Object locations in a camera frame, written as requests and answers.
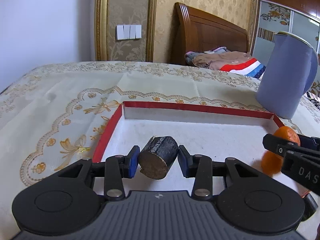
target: floral tablecloth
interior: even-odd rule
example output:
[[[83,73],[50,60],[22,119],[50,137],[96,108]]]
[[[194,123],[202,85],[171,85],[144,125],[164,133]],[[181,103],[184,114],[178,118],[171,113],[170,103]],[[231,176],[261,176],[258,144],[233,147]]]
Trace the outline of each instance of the floral tablecloth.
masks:
[[[265,111],[259,80],[188,66],[80,62],[39,67],[0,95],[0,239],[18,231],[15,195],[84,156],[92,156],[122,101],[162,101]],[[306,98],[287,126],[320,137],[320,111]],[[313,195],[319,203],[319,197]],[[314,239],[320,212],[298,231]]]

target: orange fruit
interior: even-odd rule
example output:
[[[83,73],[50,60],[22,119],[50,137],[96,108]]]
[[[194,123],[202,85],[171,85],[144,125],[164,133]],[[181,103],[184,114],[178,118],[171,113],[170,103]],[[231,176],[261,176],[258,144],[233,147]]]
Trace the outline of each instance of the orange fruit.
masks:
[[[282,139],[286,139],[288,141],[292,141],[300,146],[300,139],[297,133],[287,126],[282,126],[273,134],[274,136],[280,137]],[[264,174],[272,177],[272,175],[277,174],[281,171],[281,166],[283,163],[283,157],[266,151],[261,159],[261,168]]]

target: kettle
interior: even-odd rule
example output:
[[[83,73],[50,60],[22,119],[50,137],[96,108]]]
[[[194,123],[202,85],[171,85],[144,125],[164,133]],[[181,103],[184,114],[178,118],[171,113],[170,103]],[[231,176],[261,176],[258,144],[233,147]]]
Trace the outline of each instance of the kettle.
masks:
[[[274,41],[256,98],[268,111],[291,119],[316,77],[318,57],[310,43],[292,33],[275,33]]]

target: white tray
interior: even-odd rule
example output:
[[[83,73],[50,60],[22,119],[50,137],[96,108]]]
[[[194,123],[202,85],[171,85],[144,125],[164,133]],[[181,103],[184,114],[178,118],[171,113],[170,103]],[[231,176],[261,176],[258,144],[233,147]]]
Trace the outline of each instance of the white tray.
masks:
[[[262,139],[283,126],[280,119],[266,112],[215,106],[188,105],[162,102],[123,102],[110,119],[95,150],[93,161],[121,154],[127,155],[134,145],[142,149],[152,136],[172,136],[178,145],[184,145],[191,155],[203,154],[213,161],[224,162],[235,157],[260,169],[260,160],[266,151]],[[274,179],[303,195],[304,187],[278,174]],[[178,160],[167,176],[153,180],[140,173],[133,179],[123,179],[126,195],[130,190],[171,191],[191,193],[194,178],[183,177]],[[213,194],[223,187],[220,177],[213,177]],[[96,178],[94,190],[103,195],[103,179]]]

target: headboard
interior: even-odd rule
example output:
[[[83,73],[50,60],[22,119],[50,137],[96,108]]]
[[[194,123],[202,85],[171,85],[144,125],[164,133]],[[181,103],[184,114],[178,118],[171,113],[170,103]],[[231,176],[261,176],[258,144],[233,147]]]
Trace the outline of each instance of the headboard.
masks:
[[[171,64],[186,65],[188,51],[203,52],[218,47],[248,52],[247,31],[213,14],[175,3],[179,28],[171,52]]]

